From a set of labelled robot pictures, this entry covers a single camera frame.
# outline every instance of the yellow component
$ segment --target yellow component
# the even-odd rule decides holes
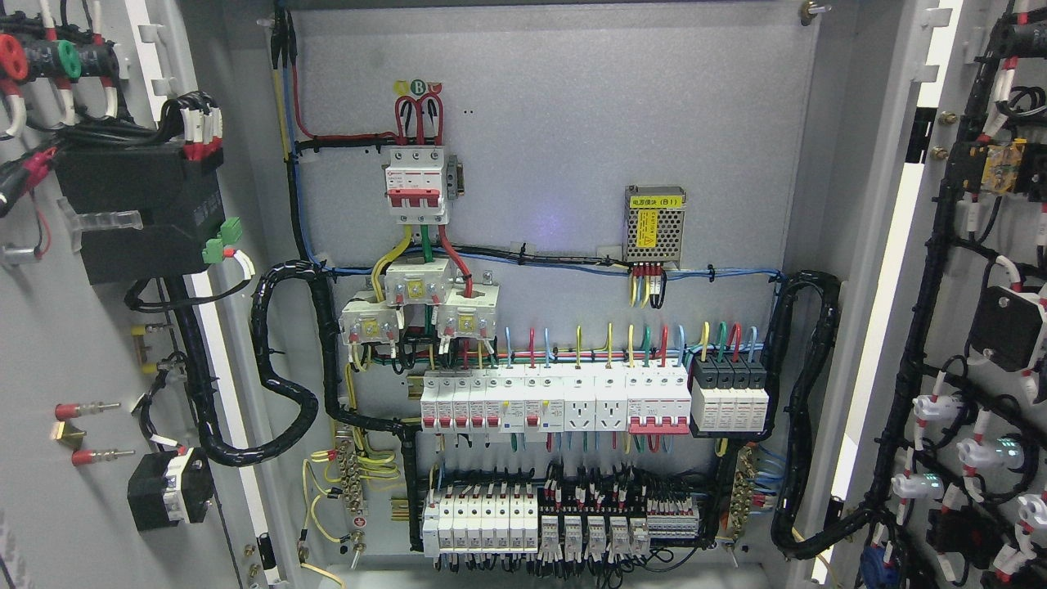
[[[280,78],[280,70],[272,70],[272,89],[276,94],[276,120],[280,122],[280,144],[284,153],[291,153],[291,141],[288,139],[287,119],[284,118],[284,83]]]
[[[701,326],[701,362],[706,362],[706,354],[709,352],[709,322]]]
[[[644,298],[643,298],[642,301],[640,301],[640,309],[642,310],[642,309],[646,308],[647,303],[650,303],[650,301],[651,301],[651,276],[645,275],[644,276]]]
[[[476,318],[469,314],[459,314],[459,334],[472,334],[475,329]]]
[[[407,298],[423,299],[425,297],[425,284],[418,278],[407,280]]]
[[[607,323],[607,368],[610,368],[610,360],[614,354],[615,324]]]
[[[658,209],[641,208],[637,210],[637,247],[654,247],[658,245]]]
[[[311,565],[309,563],[300,563],[298,566],[300,566],[306,570],[311,570],[320,576],[326,576],[331,581],[334,581],[336,584],[338,584],[339,589],[349,589],[349,586],[346,585],[346,582],[342,581],[340,576],[334,574],[333,572],[327,571],[325,569],[321,569],[320,567]]]
[[[678,194],[629,197],[629,208],[682,208],[683,206],[684,196]]]
[[[381,335],[381,329],[378,326],[378,322],[373,319],[365,319],[361,321],[360,331],[367,338],[377,338]]]
[[[985,169],[982,172],[982,189],[994,194],[1006,194],[1015,189],[1018,168],[1025,153],[1025,139],[1002,145],[988,145]]]
[[[634,361],[634,359],[636,359],[636,356],[634,356],[634,355],[632,354],[632,324],[631,324],[631,323],[629,324],[629,348],[628,348],[628,358],[629,358],[629,368],[632,368],[632,364],[633,364],[633,361]]]

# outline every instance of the black spiral cable wrap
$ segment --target black spiral cable wrap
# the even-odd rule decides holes
[[[163,281],[172,299],[180,300],[188,297],[184,276],[169,276],[163,278]],[[215,379],[207,364],[207,352],[196,311],[188,307],[177,308],[174,315],[182,344],[185,346],[185,393],[196,417],[200,446],[208,458],[224,467],[250,467],[280,456],[306,435],[319,412],[316,398],[308,389],[294,383],[289,385],[282,383],[275,375],[272,375],[274,379],[270,381],[262,376],[262,365],[260,365],[259,373],[262,376],[263,386],[297,404],[298,415],[282,434],[261,446],[240,449],[226,444],[222,438],[218,412],[215,409],[215,389],[211,387]]]
[[[421,427],[404,424],[399,420],[382,420],[369,417],[356,411],[350,411],[338,401],[338,386],[341,383],[338,363],[338,336],[340,330],[335,319],[334,297],[331,282],[322,268],[305,259],[290,259],[276,264],[259,279],[251,305],[251,343],[254,347],[254,361],[259,367],[259,378],[267,389],[279,392],[283,389],[308,389],[275,373],[269,357],[268,314],[276,285],[285,279],[302,279],[309,285],[309,292],[316,315],[317,337],[320,342],[320,355],[324,364],[324,409],[327,414],[347,426],[360,428],[372,432],[388,432],[400,440],[400,454],[403,456],[403,477],[407,486],[407,508],[410,526],[410,548],[422,550],[421,509],[418,502],[418,449],[416,436]]]

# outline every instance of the green wire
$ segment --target green wire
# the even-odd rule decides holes
[[[432,242],[429,241],[429,225],[422,225],[422,256],[426,262],[432,260]]]
[[[723,362],[723,349],[727,348],[727,322],[720,322],[720,335],[716,339],[716,362]]]
[[[651,360],[650,345],[651,345],[651,329],[645,326],[644,327],[644,343],[640,344],[640,347],[644,349],[644,368],[648,368],[649,367],[649,363],[650,363],[650,360]]]

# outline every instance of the black switch box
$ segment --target black switch box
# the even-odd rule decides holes
[[[54,173],[77,214],[137,210],[142,228],[86,230],[81,256],[91,284],[179,275],[207,268],[202,251],[225,220],[215,169],[222,150],[186,160],[180,144],[73,148]]]
[[[1037,303],[1009,289],[990,286],[978,301],[968,341],[994,364],[1016,372],[1032,364],[1043,323]]]
[[[972,507],[944,514],[940,509],[931,509],[928,521],[931,527],[927,530],[927,543],[935,551],[963,554],[976,568],[988,568],[996,553],[1003,548],[994,522],[982,518]]]

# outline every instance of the sticker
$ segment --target sticker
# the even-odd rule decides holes
[[[421,279],[407,280],[407,298],[421,299],[425,296],[425,284]]]
[[[675,196],[630,196],[629,208],[681,208],[684,197]]]
[[[658,245],[658,210],[641,208],[637,210],[637,247]]]
[[[471,315],[463,314],[459,316],[459,333],[472,334],[474,325],[474,319]]]
[[[416,98],[427,93],[439,94],[444,89],[442,82],[426,82],[420,77],[415,80],[397,80],[393,83],[393,93],[397,96],[413,95]]]
[[[373,319],[365,319],[362,322],[363,335],[367,338],[374,338],[381,334],[378,330],[378,322]]]

